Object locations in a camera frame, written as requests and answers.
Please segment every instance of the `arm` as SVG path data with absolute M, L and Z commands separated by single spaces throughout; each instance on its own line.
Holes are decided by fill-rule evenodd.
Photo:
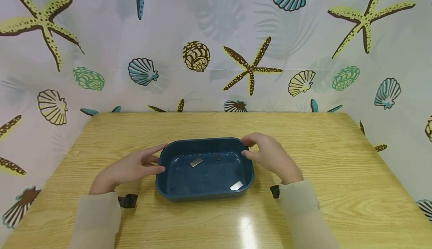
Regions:
M 94 179 L 88 195 L 81 198 L 76 212 L 72 240 L 68 249 L 114 249 L 119 231 L 120 209 L 117 186 L 165 171 L 152 155 L 167 144 L 137 150 L 102 170 Z
M 256 144 L 259 152 L 244 150 L 241 154 L 261 164 L 279 176 L 279 198 L 291 230 L 296 249 L 337 249 L 333 238 L 318 209 L 318 201 L 312 184 L 303 180 L 303 173 L 276 139 L 262 133 L 251 133 L 241 141 L 249 147 Z
M 318 201 L 309 181 L 281 184 L 279 191 L 296 249 L 339 248 L 318 209 Z

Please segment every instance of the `person's left hand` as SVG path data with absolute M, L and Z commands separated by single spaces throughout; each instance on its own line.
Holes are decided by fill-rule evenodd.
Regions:
M 145 150 L 134 151 L 109 165 L 96 176 L 89 194 L 100 195 L 114 192 L 114 189 L 122 183 L 130 183 L 148 175 L 164 172 L 164 166 L 153 164 L 159 161 L 159 157 L 153 154 L 164 149 L 167 145 L 165 143 Z

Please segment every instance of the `hand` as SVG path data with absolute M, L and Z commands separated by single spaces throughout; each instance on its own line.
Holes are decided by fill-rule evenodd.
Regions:
M 251 133 L 242 137 L 240 141 L 248 147 L 258 144 L 259 152 L 253 153 L 249 150 L 244 150 L 241 154 L 278 175 L 283 184 L 296 183 L 303 180 L 302 171 L 276 139 L 262 133 Z
M 96 176 L 89 194 L 100 195 L 114 192 L 114 189 L 122 183 L 130 183 L 148 175 L 164 172 L 164 166 L 153 164 L 159 161 L 159 157 L 154 156 L 153 153 L 159 152 L 167 145 L 165 143 L 145 150 L 136 150 L 110 164 Z

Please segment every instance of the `person's right hand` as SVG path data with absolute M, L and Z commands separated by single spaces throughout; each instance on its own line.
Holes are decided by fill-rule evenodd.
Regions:
M 242 137 L 240 141 L 248 147 L 258 144 L 259 151 L 257 153 L 244 150 L 241 154 L 278 175 L 283 184 L 303 180 L 302 171 L 276 139 L 262 133 L 251 133 Z

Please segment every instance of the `silver metal piece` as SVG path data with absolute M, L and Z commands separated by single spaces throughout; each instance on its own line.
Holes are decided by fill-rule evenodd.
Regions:
M 239 190 L 243 186 L 242 181 L 237 181 L 233 186 L 230 187 L 231 190 Z
M 190 162 L 190 166 L 191 167 L 196 167 L 197 164 L 201 163 L 202 161 L 203 161 L 203 159 L 201 159 L 201 157 L 196 158 L 195 160 L 193 160 L 193 161 Z

